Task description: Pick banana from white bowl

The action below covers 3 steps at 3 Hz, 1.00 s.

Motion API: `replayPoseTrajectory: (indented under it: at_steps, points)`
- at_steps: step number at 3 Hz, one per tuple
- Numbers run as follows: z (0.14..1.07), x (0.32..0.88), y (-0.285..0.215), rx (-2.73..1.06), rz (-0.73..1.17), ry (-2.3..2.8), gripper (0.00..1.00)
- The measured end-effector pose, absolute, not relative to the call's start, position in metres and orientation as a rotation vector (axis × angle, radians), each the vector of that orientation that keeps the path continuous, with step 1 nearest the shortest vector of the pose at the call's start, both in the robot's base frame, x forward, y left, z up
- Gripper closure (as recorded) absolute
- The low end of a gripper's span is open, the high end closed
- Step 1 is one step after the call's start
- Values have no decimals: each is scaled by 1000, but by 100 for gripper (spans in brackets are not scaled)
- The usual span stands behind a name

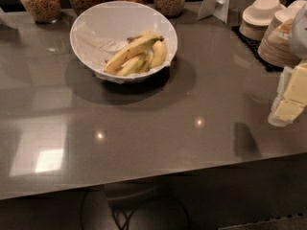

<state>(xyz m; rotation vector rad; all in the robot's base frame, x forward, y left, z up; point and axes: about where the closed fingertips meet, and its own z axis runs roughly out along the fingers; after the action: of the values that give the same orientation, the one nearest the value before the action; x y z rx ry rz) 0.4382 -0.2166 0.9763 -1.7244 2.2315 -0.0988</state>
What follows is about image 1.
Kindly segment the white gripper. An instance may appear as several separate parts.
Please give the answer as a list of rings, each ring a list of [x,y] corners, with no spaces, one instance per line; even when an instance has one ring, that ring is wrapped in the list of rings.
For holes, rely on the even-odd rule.
[[[307,58],[307,4],[295,15],[290,31],[291,51],[301,59]],[[292,71],[289,83],[283,94],[286,100],[307,104],[307,64],[299,64]]]

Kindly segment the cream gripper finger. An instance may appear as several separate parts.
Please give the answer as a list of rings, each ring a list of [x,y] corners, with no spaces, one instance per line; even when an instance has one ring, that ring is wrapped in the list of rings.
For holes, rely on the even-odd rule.
[[[273,101],[271,113],[268,117],[268,122],[273,126],[285,127],[291,124],[305,108],[305,105],[286,100],[283,97],[294,69],[285,67],[280,75],[277,85],[277,95]]]

